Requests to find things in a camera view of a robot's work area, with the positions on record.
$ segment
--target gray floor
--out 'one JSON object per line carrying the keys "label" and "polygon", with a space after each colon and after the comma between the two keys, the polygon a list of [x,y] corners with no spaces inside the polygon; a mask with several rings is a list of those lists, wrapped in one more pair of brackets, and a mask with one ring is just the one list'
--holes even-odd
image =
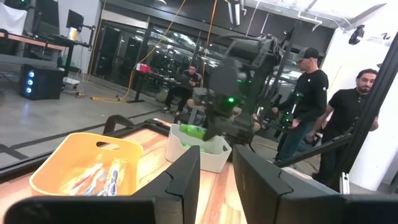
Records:
{"label": "gray floor", "polygon": [[[93,78],[93,82],[84,83],[85,93],[88,96],[110,97],[112,95],[123,96],[126,89]],[[126,100],[131,100],[135,93]],[[153,98],[141,95],[146,102],[127,103],[106,103],[93,101],[89,97],[78,99],[66,93],[61,94],[60,100],[30,101],[19,96],[4,79],[0,78],[0,144],[13,146],[22,142],[32,141],[47,136],[74,131],[80,128],[94,126],[104,123],[108,116],[121,114],[134,116],[150,111],[161,109],[162,104]],[[140,123],[150,118],[159,118],[172,122],[174,117],[170,114],[155,112],[152,114],[133,118],[134,123]],[[101,134],[103,127],[89,130],[89,133]],[[17,152],[28,156],[36,156],[54,150],[65,137],[51,141],[34,144],[28,147],[17,149]],[[256,136],[252,144],[257,154],[266,160],[272,161],[276,155],[277,143],[268,139]],[[0,153],[0,167],[17,162],[18,159],[6,153]],[[319,158],[313,157],[306,161],[299,162],[294,168],[305,174],[312,174],[319,169]],[[374,194],[368,190],[355,185],[351,186],[353,193]]]}

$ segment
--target person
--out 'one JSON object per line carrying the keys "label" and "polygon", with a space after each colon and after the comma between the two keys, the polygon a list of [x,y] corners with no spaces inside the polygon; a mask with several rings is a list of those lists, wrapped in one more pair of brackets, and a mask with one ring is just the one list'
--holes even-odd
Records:
{"label": "person", "polygon": [[192,90],[191,88],[199,86],[200,85],[200,75],[197,74],[197,67],[195,65],[191,65],[189,66],[188,70],[185,70],[182,72],[182,75],[186,75],[188,76],[190,79],[188,81],[190,88],[184,88],[182,86],[176,86],[173,87],[169,93],[167,94],[166,97],[166,101],[165,101],[165,107],[163,108],[163,110],[166,113],[170,112],[171,109],[171,102],[174,98],[175,95],[178,95],[179,97],[181,97],[181,101],[178,104],[178,111],[176,112],[176,115],[180,115],[180,113],[182,112],[184,106],[187,104],[187,101],[189,98],[191,98],[192,96]]}
{"label": "person", "polygon": [[[325,113],[317,119],[313,129],[307,134],[307,140],[313,140],[317,131],[321,129],[321,125],[332,112],[333,114],[328,124],[323,129],[322,144],[344,134],[354,125],[357,117],[361,114],[365,102],[368,100],[368,93],[373,86],[376,76],[376,70],[362,70],[356,77],[356,88],[337,91],[329,101]],[[378,127],[378,117],[375,117],[370,131],[374,131]],[[343,148],[341,147],[334,151],[321,154],[319,172],[313,174],[315,180],[322,184],[329,184],[329,181],[333,178],[334,170],[341,160]]]}
{"label": "person", "polygon": [[[301,93],[303,97],[295,107],[292,126],[280,139],[276,161],[284,161],[294,156],[300,142],[313,128],[315,120],[326,110],[329,82],[325,72],[318,68],[318,57],[319,52],[312,47],[302,49],[298,54],[298,65],[304,73],[298,78],[293,93]],[[277,114],[293,107],[294,95],[291,94],[285,102],[274,107],[272,112]]]}

